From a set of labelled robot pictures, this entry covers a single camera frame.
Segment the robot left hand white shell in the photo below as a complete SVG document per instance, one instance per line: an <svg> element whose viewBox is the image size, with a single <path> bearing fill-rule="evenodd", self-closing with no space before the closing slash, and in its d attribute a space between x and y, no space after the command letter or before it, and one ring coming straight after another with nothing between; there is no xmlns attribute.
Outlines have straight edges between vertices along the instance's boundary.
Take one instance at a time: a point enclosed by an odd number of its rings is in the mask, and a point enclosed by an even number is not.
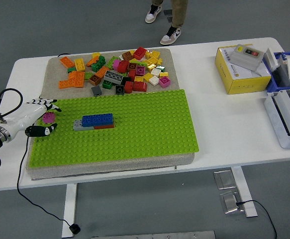
<svg viewBox="0 0 290 239"><path fill-rule="evenodd" d="M7 142L13 140L20 131L24 131L28 137L44 137L52 133L56 123L47 127L35 126L34 123L48 110L61 112L62 110L55 105L56 102L57 100L53 99L32 99L8 115L5 118L6 123L0 124Z"/></svg>

